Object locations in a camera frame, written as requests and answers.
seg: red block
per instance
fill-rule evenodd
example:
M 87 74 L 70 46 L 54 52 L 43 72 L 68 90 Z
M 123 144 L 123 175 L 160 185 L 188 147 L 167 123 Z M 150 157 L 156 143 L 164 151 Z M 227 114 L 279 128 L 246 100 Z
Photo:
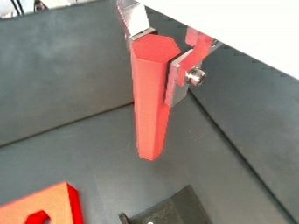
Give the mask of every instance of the red block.
M 0 206 L 1 224 L 83 224 L 80 198 L 76 189 L 59 183 Z
M 172 38 L 148 34 L 131 45 L 135 132 L 140 158 L 154 160 L 164 147 L 171 107 L 164 103 L 168 62 L 180 53 Z

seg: dark gray floor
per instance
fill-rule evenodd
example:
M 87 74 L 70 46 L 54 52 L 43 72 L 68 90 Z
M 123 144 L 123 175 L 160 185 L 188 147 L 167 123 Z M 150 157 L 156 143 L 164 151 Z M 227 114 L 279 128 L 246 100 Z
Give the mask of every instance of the dark gray floor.
M 194 88 L 202 105 L 299 221 L 299 80 L 219 49 Z
M 86 223 L 119 223 L 187 184 L 215 224 L 292 223 L 188 96 L 172 110 L 163 155 L 136 155 L 126 106 L 0 150 L 0 204 L 63 180 L 79 189 Z
M 0 52 L 0 145 L 132 102 L 108 0 L 1 21 Z

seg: bolt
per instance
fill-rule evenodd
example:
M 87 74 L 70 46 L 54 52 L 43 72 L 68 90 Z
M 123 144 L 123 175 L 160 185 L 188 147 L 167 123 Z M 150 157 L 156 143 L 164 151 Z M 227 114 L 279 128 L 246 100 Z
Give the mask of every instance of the bolt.
M 211 42 L 211 47 L 214 47 L 218 43 L 219 43 L 219 41 L 216 39 L 214 39 Z
M 186 81 L 195 87 L 198 87 L 203 83 L 206 77 L 207 74 L 198 67 L 195 67 L 186 73 Z

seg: screw head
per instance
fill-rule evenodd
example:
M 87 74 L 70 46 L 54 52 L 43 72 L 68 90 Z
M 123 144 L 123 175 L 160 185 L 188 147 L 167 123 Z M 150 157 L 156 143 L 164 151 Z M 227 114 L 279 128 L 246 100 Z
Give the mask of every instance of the screw head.
M 198 87 L 203 83 L 206 77 L 207 74 L 198 67 L 195 67 L 186 73 L 186 81 L 195 87 Z

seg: red pillar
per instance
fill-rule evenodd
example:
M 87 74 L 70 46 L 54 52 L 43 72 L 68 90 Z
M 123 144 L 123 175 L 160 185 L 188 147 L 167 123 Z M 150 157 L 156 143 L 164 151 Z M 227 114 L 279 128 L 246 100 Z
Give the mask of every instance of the red pillar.
M 172 38 L 148 34 L 131 45 L 135 133 L 140 158 L 154 160 L 164 147 L 171 107 L 164 103 L 168 62 L 180 53 Z

